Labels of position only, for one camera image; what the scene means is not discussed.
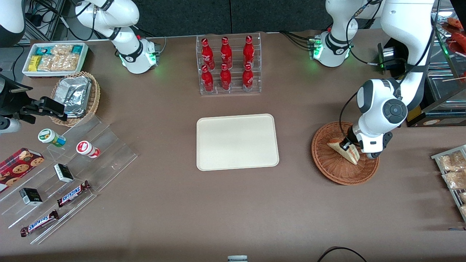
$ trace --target round wicker basket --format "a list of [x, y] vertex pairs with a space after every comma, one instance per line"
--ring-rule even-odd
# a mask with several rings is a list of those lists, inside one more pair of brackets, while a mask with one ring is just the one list
[[[350, 126], [351, 123], [342, 122], [343, 130]], [[332, 138], [343, 139], [338, 122], [328, 123], [315, 133], [311, 153], [317, 168], [326, 177], [342, 185], [359, 185], [371, 179], [378, 169], [379, 158], [369, 159], [358, 148], [361, 158], [357, 165], [353, 165], [327, 145]]]
[[[96, 113], [96, 111], [97, 111], [97, 107], [99, 106], [99, 99], [100, 99], [100, 87], [99, 87], [99, 83], [97, 83], [96, 79], [91, 74], [89, 74], [87, 72], [79, 72], [79, 73], [76, 73], [76, 74], [66, 76], [65, 78], [78, 77], [78, 76], [88, 77], [92, 81], [91, 93], [90, 93], [89, 100], [88, 100], [86, 115], [84, 115], [84, 117], [87, 118], [88, 116], [94, 115]], [[54, 87], [54, 89], [52, 91], [51, 98], [53, 98], [55, 96], [57, 86], [58, 86], [58, 83], [55, 85], [55, 87]], [[75, 124], [77, 124], [79, 121], [81, 121], [81, 119], [83, 119], [84, 117], [82, 117], [82, 118], [68, 118], [67, 121], [61, 121], [61, 120], [56, 119], [54, 117], [51, 117], [51, 119], [55, 124], [65, 125], [65, 126], [71, 127], [71, 126], [74, 126]]]

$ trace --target red and white container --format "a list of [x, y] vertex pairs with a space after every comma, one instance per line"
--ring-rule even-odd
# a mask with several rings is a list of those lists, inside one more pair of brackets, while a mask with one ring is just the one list
[[243, 48], [243, 66], [247, 64], [251, 64], [251, 67], [254, 67], [253, 37], [250, 35], [246, 36], [246, 45]]
[[220, 80], [222, 82], [222, 88], [225, 91], [229, 91], [232, 87], [232, 74], [228, 70], [227, 64], [222, 64], [222, 71], [220, 72]]
[[215, 62], [213, 61], [212, 48], [209, 46], [209, 41], [206, 38], [201, 40], [202, 43], [202, 60], [204, 64], [209, 68], [209, 71], [214, 70]]
[[222, 48], [220, 48], [222, 54], [222, 63], [228, 66], [228, 69], [233, 67], [233, 52], [230, 44], [228, 43], [228, 37], [222, 37]]
[[79, 142], [78, 145], [76, 146], [76, 151], [80, 153], [81, 155], [88, 156], [92, 159], [100, 155], [100, 150], [97, 147], [93, 146], [88, 141]]
[[245, 66], [245, 71], [243, 72], [243, 90], [249, 92], [253, 88], [253, 78], [254, 74], [251, 71], [251, 64]]
[[202, 84], [207, 93], [213, 92], [213, 77], [206, 65], [202, 65]]

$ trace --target white tray of snacks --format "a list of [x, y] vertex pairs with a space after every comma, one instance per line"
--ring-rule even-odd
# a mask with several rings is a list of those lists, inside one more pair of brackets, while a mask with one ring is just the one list
[[88, 45], [83, 42], [37, 43], [23, 67], [28, 77], [60, 77], [81, 71]]
[[463, 220], [466, 221], [466, 145], [431, 156], [442, 172]]

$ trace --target coca-cola bottle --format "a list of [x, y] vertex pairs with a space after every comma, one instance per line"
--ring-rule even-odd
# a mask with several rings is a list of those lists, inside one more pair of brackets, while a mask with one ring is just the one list
[[243, 90], [245, 92], [249, 92], [253, 88], [254, 74], [251, 71], [251, 64], [246, 64], [244, 68], [245, 70], [243, 72]]
[[207, 93], [213, 92], [213, 77], [212, 74], [209, 72], [209, 68], [207, 65], [202, 65], [202, 84], [204, 85], [204, 89]]
[[222, 71], [220, 72], [220, 79], [222, 81], [222, 88], [225, 91], [229, 91], [232, 85], [232, 74], [228, 70], [228, 65], [222, 64]]
[[215, 62], [213, 61], [213, 52], [212, 48], [209, 46], [209, 41], [206, 38], [201, 40], [202, 43], [202, 60], [204, 64], [208, 66], [209, 71], [214, 70]]
[[220, 48], [222, 54], [222, 63], [228, 66], [228, 69], [233, 67], [233, 53], [232, 48], [228, 44], [228, 37], [222, 37], [222, 48]]
[[253, 37], [248, 35], [246, 36], [246, 45], [243, 48], [243, 65], [251, 64], [251, 67], [254, 67], [254, 46], [253, 46]]

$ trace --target yogurt cup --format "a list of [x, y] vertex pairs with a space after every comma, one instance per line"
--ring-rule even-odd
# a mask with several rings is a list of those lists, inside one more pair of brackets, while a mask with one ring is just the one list
[[66, 138], [64, 136], [60, 136], [50, 128], [40, 131], [37, 138], [42, 143], [52, 144], [56, 147], [62, 147], [66, 143]]

